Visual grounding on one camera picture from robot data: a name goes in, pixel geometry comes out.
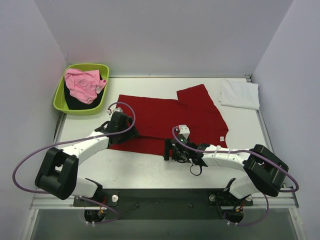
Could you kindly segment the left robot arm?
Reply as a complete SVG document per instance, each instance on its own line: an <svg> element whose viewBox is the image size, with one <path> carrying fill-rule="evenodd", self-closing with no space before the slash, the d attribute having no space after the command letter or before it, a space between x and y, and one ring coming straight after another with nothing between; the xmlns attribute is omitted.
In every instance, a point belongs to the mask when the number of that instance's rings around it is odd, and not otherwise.
<svg viewBox="0 0 320 240"><path fill-rule="evenodd" d="M46 152L35 178L35 186L60 200L70 196L84 197L92 206L101 203L103 186L89 178L78 177L78 168L100 151L138 136L134 119L115 111L110 120L96 128L85 140Z"/></svg>

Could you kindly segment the red t-shirt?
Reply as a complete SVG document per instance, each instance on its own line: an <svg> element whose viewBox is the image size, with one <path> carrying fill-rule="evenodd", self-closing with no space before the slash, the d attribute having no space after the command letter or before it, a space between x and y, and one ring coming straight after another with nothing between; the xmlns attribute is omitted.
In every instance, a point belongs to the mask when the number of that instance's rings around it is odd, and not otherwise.
<svg viewBox="0 0 320 240"><path fill-rule="evenodd" d="M172 139L172 129L186 125L195 144L227 147L229 131L204 84L177 91L177 99L120 95L118 106L127 115L135 112L138 137L111 146L112 150L152 154L164 153L165 140Z"/></svg>

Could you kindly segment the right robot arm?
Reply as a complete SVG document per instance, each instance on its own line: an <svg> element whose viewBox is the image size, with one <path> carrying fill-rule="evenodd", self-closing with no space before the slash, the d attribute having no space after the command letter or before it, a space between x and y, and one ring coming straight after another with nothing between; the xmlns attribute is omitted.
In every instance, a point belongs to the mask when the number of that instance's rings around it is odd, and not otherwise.
<svg viewBox="0 0 320 240"><path fill-rule="evenodd" d="M198 166L200 173L203 167L223 167L245 172L246 176L232 178L224 189L228 195L239 200L259 192L270 197L278 196L286 177L284 172L288 172L289 167L263 145L257 144L250 151L267 158L269 162L248 150L238 152L207 143L196 145L179 134L177 139L164 141L163 158L165 161L172 159Z"/></svg>

